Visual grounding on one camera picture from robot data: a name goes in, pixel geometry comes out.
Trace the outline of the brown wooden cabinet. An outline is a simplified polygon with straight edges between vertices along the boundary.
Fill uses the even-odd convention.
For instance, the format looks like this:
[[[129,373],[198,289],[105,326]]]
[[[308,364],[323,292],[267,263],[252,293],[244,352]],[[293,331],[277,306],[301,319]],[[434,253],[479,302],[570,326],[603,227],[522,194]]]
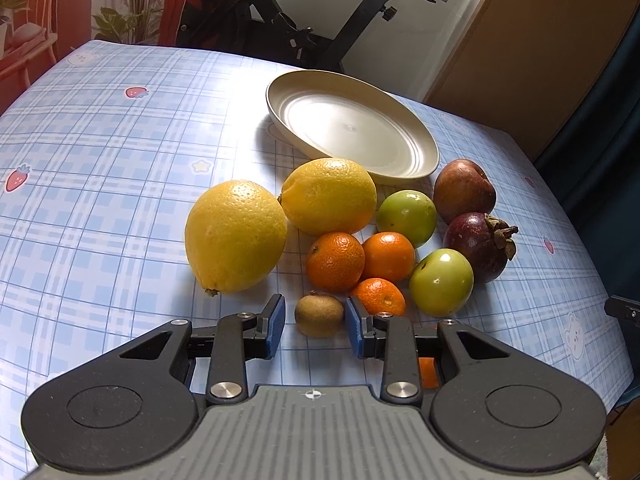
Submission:
[[[638,7],[639,0],[480,0],[424,101],[509,133],[535,158],[585,99]]]

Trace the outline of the purple mangosteen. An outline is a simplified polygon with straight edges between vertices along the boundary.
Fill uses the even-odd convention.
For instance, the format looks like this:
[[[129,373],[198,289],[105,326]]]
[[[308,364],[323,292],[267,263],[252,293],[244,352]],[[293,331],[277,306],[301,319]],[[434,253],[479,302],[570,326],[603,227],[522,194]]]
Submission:
[[[490,214],[468,212],[449,223],[442,244],[465,256],[477,283],[488,283],[498,278],[514,258],[513,235],[517,232],[518,226]]]

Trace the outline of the green round fruit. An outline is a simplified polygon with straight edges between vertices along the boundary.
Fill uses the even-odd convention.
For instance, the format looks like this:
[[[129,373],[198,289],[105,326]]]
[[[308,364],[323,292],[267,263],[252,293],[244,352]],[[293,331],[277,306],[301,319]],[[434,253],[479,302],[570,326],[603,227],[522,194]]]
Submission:
[[[423,258],[411,275],[409,292],[425,314],[448,318],[469,300],[474,287],[472,266],[461,252],[440,248]]]
[[[401,190],[382,201],[375,223],[378,232],[399,233],[414,248],[419,248],[435,232],[437,211],[432,200],[424,193]]]

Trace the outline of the brown kiwi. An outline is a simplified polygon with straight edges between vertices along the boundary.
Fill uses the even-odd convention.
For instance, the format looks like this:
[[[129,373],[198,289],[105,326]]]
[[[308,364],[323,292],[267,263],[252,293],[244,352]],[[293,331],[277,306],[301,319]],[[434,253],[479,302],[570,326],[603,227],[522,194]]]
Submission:
[[[328,338],[341,328],[344,307],[333,296],[311,292],[298,300],[294,318],[297,329],[305,336]]]

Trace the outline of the large yellow lemon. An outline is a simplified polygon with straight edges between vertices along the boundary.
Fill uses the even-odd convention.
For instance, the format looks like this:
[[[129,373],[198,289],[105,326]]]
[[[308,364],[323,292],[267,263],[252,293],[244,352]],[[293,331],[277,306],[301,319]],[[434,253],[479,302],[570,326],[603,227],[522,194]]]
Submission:
[[[252,181],[231,180],[203,193],[184,227],[186,258],[206,294],[242,292],[277,265],[288,220],[277,199]]]

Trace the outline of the red plant backdrop poster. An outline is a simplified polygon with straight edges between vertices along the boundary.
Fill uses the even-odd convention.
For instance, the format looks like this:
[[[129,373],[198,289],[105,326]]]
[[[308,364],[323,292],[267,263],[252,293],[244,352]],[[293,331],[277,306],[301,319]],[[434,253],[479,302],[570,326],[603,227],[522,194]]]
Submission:
[[[1,108],[89,40],[173,46],[186,0],[1,0]]]

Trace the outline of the blue plaid tablecloth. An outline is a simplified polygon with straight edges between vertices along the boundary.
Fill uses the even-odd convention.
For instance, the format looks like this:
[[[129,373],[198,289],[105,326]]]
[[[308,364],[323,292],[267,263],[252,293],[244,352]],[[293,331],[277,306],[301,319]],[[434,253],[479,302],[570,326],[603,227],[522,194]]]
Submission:
[[[174,318],[197,326],[289,307],[308,292],[310,238],[292,231],[256,287],[211,297],[186,263],[183,230],[211,186],[280,191],[304,156],[270,120],[281,64],[217,52],[91,41],[1,117],[1,474],[35,466],[21,432],[43,382]],[[518,227],[515,258],[476,286],[462,322],[559,367],[612,406],[632,381],[620,326],[587,249],[506,133],[418,102],[441,162],[477,162],[496,215]]]

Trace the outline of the beige round plate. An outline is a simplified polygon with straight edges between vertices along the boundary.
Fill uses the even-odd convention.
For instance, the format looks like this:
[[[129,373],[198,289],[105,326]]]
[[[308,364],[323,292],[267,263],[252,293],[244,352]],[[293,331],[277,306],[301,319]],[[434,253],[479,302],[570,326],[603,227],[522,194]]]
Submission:
[[[422,120],[388,93],[325,70],[294,70],[266,89],[274,126],[310,158],[347,158],[381,183],[419,180],[439,163]]]

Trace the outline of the orange mandarin under gripper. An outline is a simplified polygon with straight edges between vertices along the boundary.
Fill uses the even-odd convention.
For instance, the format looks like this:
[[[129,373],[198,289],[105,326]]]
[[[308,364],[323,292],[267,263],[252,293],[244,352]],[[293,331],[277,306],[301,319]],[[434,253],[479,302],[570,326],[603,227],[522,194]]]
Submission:
[[[420,358],[420,376],[424,389],[436,389],[439,380],[436,373],[435,360],[433,358]]]

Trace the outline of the small orange mandarin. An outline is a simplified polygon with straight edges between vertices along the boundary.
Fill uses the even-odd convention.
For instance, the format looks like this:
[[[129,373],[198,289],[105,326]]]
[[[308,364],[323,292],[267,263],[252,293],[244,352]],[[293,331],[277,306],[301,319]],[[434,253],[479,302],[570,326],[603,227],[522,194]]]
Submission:
[[[384,278],[367,278],[349,293],[357,298],[369,314],[389,313],[404,316],[406,300],[400,289]]]

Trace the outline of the black exercise bike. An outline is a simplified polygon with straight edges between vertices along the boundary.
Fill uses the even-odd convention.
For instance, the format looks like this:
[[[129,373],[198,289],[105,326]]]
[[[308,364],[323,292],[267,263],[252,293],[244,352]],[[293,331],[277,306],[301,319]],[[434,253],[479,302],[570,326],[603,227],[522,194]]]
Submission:
[[[329,35],[322,22],[345,16],[329,0],[293,0],[288,6],[278,0],[186,0],[176,45],[341,73],[344,57],[369,25],[395,17],[391,1],[361,0]]]

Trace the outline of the red passion fruit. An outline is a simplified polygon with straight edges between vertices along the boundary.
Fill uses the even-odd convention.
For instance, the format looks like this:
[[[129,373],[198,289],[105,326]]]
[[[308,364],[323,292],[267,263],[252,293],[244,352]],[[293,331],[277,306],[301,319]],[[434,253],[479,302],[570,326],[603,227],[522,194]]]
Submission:
[[[433,202],[446,224],[467,212],[489,214],[497,193],[480,165],[458,158],[442,168],[435,185]]]

